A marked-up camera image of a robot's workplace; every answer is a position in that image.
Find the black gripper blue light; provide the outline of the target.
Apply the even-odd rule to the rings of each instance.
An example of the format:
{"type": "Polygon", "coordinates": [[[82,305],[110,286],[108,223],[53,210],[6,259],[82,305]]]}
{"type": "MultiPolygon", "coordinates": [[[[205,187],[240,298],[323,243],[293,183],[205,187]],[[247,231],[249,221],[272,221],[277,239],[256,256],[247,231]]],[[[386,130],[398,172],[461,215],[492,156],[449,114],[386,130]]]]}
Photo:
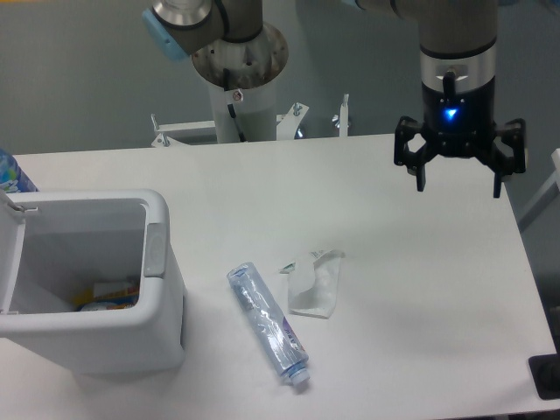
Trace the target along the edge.
{"type": "Polygon", "coordinates": [[[418,192],[425,188],[425,166],[437,154],[475,156],[493,172],[494,198],[501,196],[504,181],[527,170],[526,121],[516,118],[502,125],[494,123],[494,92],[495,79],[450,100],[442,92],[422,86],[423,122],[402,116],[394,142],[394,163],[405,166],[415,177],[418,192]],[[409,143],[416,135],[423,145],[412,151],[409,143]]]}

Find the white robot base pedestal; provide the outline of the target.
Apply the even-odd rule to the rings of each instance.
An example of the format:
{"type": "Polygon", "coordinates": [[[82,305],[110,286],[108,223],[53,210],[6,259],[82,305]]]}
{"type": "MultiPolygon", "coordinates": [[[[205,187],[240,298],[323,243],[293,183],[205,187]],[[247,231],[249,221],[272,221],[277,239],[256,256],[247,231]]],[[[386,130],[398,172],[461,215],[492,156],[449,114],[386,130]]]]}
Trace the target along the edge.
{"type": "Polygon", "coordinates": [[[277,138],[276,79],[288,57],[284,35],[268,23],[248,42],[218,39],[192,55],[208,88],[219,144],[277,138]]]}

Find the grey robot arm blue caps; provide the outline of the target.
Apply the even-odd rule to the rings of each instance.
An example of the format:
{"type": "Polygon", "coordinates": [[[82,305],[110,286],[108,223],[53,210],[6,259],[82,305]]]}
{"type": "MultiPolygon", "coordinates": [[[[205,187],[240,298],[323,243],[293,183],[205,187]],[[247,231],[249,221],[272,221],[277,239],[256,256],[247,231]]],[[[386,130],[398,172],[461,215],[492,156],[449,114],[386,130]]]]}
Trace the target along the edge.
{"type": "MultiPolygon", "coordinates": [[[[493,190],[526,170],[526,124],[494,120],[498,4],[495,1],[358,1],[418,26],[423,120],[402,117],[394,162],[425,187],[433,158],[475,158],[494,175],[493,190]]],[[[276,117],[257,107],[264,87],[284,70],[284,36],[263,19],[259,1],[156,1],[142,15],[172,60],[190,59],[214,86],[214,121],[222,143],[273,140],[276,117]]]]}

